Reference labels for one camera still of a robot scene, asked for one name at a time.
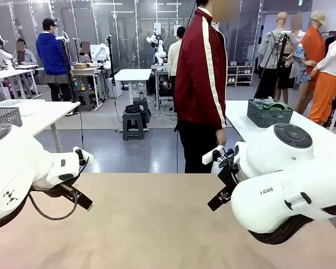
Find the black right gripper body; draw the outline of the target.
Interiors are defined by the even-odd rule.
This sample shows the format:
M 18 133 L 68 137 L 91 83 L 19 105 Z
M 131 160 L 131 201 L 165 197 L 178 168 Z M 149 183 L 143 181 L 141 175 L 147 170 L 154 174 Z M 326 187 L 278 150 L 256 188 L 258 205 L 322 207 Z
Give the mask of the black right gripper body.
M 239 168 L 238 165 L 234 163 L 236 153 L 237 152 L 233 149 L 228 149 L 227 152 L 218 158 L 218 166 L 221 168 L 218 177 L 225 185 L 225 187 L 217 194 L 217 197 L 221 202 L 228 202 L 231 199 L 232 192 L 239 183 L 237 179 Z

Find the grey perforated basket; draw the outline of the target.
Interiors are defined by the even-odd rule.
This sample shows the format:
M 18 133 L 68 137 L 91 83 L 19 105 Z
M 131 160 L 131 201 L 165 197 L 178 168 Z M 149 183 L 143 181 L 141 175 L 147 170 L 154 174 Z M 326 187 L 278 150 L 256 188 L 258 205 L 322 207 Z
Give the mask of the grey perforated basket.
M 22 126 L 22 119 L 19 108 L 0 107 L 0 124 L 11 124 Z

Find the seated person grey jacket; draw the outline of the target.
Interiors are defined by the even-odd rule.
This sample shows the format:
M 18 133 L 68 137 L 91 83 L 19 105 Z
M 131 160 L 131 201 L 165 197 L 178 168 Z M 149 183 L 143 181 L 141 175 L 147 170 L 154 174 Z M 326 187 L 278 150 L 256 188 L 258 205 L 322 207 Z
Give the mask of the seated person grey jacket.
M 27 48 L 24 39 L 17 39 L 16 50 L 13 54 L 13 61 L 18 65 L 37 65 L 34 54 Z

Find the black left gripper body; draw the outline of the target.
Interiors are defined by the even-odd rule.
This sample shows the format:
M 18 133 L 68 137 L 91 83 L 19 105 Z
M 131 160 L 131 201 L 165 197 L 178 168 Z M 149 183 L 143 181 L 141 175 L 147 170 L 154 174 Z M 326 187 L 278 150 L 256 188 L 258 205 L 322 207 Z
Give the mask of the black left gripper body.
M 36 192 L 43 192 L 47 196 L 52 197 L 52 198 L 58 198 L 60 196 L 68 197 L 68 198 L 75 198 L 79 195 L 79 192 L 74 189 L 70 185 L 66 184 L 59 184 L 55 185 L 51 189 L 44 189 L 44 188 L 38 188 L 38 187 L 33 187 L 31 186 L 30 191 L 36 191 Z

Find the grey plastic step stool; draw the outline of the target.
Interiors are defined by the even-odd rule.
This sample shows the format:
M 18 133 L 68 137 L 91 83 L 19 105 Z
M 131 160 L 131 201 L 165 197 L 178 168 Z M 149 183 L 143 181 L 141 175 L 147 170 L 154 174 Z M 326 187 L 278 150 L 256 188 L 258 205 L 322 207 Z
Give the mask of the grey plastic step stool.
M 138 105 L 141 108 L 141 111 L 143 112 L 146 123 L 149 123 L 150 122 L 150 117 L 151 117 L 151 112 L 148 108 L 147 98 L 146 97 L 143 97 L 143 99 L 134 98 L 133 99 L 133 104 Z
M 143 140 L 144 130 L 147 129 L 146 119 L 143 113 L 123 114 L 123 140 Z
M 92 96 L 89 91 L 76 91 L 74 96 L 75 101 L 80 102 L 80 110 L 90 112 L 95 108 Z

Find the person's right hand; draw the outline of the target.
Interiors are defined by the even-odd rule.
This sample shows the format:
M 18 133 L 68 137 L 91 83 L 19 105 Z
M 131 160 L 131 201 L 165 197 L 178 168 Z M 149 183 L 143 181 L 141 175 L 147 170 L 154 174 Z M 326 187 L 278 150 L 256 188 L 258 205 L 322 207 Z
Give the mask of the person's right hand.
M 219 129 L 216 131 L 217 145 L 225 147 L 227 142 L 227 135 L 225 129 Z

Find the person in floral dress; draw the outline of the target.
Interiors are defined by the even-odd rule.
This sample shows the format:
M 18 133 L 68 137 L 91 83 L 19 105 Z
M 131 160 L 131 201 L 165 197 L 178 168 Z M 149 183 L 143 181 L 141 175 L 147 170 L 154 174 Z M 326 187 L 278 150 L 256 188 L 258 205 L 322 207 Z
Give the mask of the person in floral dress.
M 306 82 L 309 79 L 309 76 L 306 74 L 307 67 L 304 64 L 306 56 L 304 55 L 303 45 L 301 44 L 301 41 L 306 34 L 302 28 L 303 19 L 304 15 L 302 13 L 291 15 L 291 30 L 295 36 L 295 39 L 299 42 L 299 45 L 294 48 L 293 51 L 292 70 L 290 77 L 296 79 L 297 85 Z

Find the grey-blue towel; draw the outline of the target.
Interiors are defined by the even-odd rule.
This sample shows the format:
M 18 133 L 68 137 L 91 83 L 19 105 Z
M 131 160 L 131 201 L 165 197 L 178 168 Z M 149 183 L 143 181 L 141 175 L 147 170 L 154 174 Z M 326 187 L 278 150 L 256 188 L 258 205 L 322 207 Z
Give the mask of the grey-blue towel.
M 269 97 L 267 99 L 258 99 L 258 98 L 255 98 L 253 100 L 253 103 L 256 105 L 256 106 L 262 106 L 262 105 L 265 105 L 265 106 L 270 106 L 272 104 L 275 103 L 274 99 Z

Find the white shoe shelf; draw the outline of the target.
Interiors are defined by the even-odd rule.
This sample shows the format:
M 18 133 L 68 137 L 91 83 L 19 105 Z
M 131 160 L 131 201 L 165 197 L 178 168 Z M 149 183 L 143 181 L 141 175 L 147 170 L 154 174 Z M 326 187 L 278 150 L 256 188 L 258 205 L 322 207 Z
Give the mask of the white shoe shelf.
M 251 86 L 253 74 L 253 66 L 228 66 L 227 86 Z

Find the person in red jacket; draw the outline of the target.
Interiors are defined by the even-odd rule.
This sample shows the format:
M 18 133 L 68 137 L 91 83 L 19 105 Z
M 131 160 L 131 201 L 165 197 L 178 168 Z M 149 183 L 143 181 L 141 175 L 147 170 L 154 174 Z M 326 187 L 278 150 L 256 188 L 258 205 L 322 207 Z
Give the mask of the person in red jacket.
M 176 130 L 184 149 L 185 172 L 209 174 L 212 163 L 202 156 L 217 146 L 217 112 L 211 82 L 227 87 L 226 40 L 216 23 L 237 14 L 239 3 L 232 0 L 196 0 L 195 16 L 180 46 L 174 104 L 178 115 Z

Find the white workbench table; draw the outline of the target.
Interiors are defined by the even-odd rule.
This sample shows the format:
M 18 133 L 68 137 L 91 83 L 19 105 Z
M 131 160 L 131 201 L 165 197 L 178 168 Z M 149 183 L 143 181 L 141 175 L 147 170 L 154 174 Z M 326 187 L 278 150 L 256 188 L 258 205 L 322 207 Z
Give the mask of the white workbench table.
M 31 90 L 28 89 L 27 93 L 30 95 L 31 99 L 35 99 L 37 97 L 39 97 L 39 93 L 36 87 L 36 82 L 34 80 L 34 70 L 33 69 L 7 69 L 7 70 L 1 70 L 0 71 L 0 85 L 3 86 L 3 83 L 5 81 L 8 81 L 12 86 L 12 91 L 13 91 L 13 95 L 15 97 L 15 99 L 26 99 L 27 95 L 24 92 L 24 86 L 23 83 L 21 81 L 21 75 L 22 74 L 30 74 L 32 77 L 32 83 L 34 86 L 34 90 L 35 90 L 35 95 L 33 95 L 31 93 Z M 16 83 L 19 86 L 20 89 L 20 93 L 21 96 L 19 97 L 17 94 L 17 89 L 15 88 L 15 83 L 14 81 L 16 81 Z

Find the mannequin in grey shirt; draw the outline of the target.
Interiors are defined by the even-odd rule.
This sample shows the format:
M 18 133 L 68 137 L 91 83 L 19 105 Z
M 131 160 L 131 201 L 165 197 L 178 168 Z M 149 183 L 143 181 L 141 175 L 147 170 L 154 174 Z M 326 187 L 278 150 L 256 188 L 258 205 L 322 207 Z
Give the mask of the mannequin in grey shirt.
M 258 70 L 259 85 L 254 97 L 256 99 L 267 99 L 273 97 L 276 88 L 279 59 L 284 53 L 284 36 L 291 42 L 294 48 L 297 48 L 299 42 L 290 31 L 283 34 L 284 25 L 287 20 L 287 13 L 280 12 L 277 15 L 277 27 L 275 30 L 266 32 L 262 38 L 258 50 Z

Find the white desk with box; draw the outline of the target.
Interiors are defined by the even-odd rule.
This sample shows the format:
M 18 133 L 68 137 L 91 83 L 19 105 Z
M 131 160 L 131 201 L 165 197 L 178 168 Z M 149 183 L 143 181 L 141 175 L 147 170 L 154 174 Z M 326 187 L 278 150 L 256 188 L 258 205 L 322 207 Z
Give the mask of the white desk with box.
M 74 79 L 78 91 L 88 91 L 93 102 L 93 111 L 101 108 L 108 98 L 105 85 L 106 70 L 102 67 L 88 67 L 85 69 L 74 69 Z

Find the white standing desk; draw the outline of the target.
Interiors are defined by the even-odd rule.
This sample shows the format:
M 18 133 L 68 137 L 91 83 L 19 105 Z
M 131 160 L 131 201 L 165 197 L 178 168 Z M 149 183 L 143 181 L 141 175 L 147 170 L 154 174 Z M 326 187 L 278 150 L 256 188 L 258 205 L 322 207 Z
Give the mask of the white standing desk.
M 120 82 L 122 85 L 124 82 L 128 83 L 128 90 L 129 90 L 129 104 L 133 104 L 133 89 L 132 84 L 134 82 L 140 82 L 140 81 L 147 81 L 150 77 L 151 69 L 121 69 L 116 75 L 115 75 L 115 82 L 116 86 L 118 86 L 118 83 Z

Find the red-sleeved right forearm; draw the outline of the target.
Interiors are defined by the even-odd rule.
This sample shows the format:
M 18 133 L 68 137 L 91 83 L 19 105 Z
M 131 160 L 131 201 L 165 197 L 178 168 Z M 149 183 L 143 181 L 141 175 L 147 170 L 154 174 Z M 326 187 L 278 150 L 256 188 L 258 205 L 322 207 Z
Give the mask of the red-sleeved right forearm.
M 217 112 L 217 119 L 215 120 L 217 130 L 224 129 L 226 127 L 226 88 L 225 86 L 217 87 L 215 80 L 213 80 L 211 82 L 211 92 Z

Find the grey plastic basket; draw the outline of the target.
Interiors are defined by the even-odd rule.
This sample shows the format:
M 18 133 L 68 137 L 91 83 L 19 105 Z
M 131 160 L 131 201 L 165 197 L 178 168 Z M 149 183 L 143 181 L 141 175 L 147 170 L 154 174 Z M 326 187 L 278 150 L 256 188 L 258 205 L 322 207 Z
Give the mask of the grey plastic basket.
M 265 111 L 256 106 L 253 99 L 248 100 L 247 117 L 259 128 L 268 128 L 278 123 L 289 123 L 293 109 L 288 106 L 285 111 Z

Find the black tripod white head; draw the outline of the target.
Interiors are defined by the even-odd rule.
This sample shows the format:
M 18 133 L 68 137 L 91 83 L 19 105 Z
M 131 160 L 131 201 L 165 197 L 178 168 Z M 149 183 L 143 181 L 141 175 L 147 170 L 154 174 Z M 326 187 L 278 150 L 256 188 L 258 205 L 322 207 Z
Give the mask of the black tripod white head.
M 76 98 L 74 96 L 74 90 L 73 90 L 73 83 L 70 69 L 71 64 L 70 64 L 69 47 L 68 47 L 70 39 L 65 29 L 62 30 L 61 36 L 57 36 L 56 39 L 60 41 L 60 48 L 63 53 L 64 67 L 66 69 L 67 74 L 68 87 L 71 93 L 71 101 L 74 103 L 76 101 Z
M 279 71 L 287 42 L 293 39 L 292 31 L 275 29 L 264 35 L 258 50 L 259 85 L 254 98 L 275 96 Z

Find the white table with basket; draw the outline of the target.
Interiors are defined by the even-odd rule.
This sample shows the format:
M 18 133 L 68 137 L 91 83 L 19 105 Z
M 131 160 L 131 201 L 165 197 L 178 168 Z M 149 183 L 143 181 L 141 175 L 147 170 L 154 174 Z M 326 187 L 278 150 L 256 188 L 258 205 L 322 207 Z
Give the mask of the white table with basket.
M 258 132 L 264 130 L 264 128 L 259 128 L 248 118 L 247 111 L 247 100 L 226 100 L 226 118 L 246 142 L 251 141 Z M 299 113 L 293 112 L 290 123 L 303 128 L 318 144 L 323 146 L 327 145 L 328 142 L 336 144 L 336 134 Z

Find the person in cream sweater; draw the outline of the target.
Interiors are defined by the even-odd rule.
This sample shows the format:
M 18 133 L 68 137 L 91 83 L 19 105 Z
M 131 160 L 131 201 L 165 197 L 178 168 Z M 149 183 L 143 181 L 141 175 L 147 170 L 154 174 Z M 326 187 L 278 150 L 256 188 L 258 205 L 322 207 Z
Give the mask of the person in cream sweater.
M 168 59 L 167 59 L 167 71 L 170 81 L 173 81 L 173 78 L 176 76 L 180 46 L 184 34 L 185 34 L 185 27 L 183 26 L 179 27 L 177 31 L 178 40 L 175 43 L 171 44 L 169 47 Z

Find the grey desk with computer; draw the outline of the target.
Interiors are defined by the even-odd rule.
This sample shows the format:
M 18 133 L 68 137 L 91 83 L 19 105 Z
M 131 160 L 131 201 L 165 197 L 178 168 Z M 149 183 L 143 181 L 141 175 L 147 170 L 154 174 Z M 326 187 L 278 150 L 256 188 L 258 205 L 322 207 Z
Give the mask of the grey desk with computer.
M 160 105 L 163 101 L 172 100 L 171 81 L 169 80 L 167 64 L 151 66 L 155 78 L 155 98 L 156 110 L 160 110 Z

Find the person in blue hoodie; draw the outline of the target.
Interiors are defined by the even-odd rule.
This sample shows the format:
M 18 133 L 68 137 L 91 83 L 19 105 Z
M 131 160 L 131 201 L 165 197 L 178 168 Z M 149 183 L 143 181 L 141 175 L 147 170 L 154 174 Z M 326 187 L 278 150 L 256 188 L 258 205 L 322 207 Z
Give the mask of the person in blue hoodie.
M 69 63 L 68 57 L 64 60 L 64 54 L 60 40 L 56 39 L 55 27 L 57 24 L 51 18 L 45 18 L 42 22 L 43 32 L 36 40 L 36 50 L 42 61 L 45 71 L 45 83 L 51 90 L 52 101 L 71 101 L 68 74 L 73 77 L 69 67 L 66 69 L 65 62 Z

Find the figure white top orange trousers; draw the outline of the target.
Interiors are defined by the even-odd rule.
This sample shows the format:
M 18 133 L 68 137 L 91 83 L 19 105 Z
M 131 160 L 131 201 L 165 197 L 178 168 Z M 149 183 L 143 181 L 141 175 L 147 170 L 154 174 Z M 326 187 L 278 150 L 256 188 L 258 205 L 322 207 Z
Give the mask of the figure white top orange trousers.
M 317 75 L 317 82 L 309 119 L 322 125 L 330 115 L 336 95 L 336 40 L 329 45 L 325 58 L 317 63 L 311 75 Z

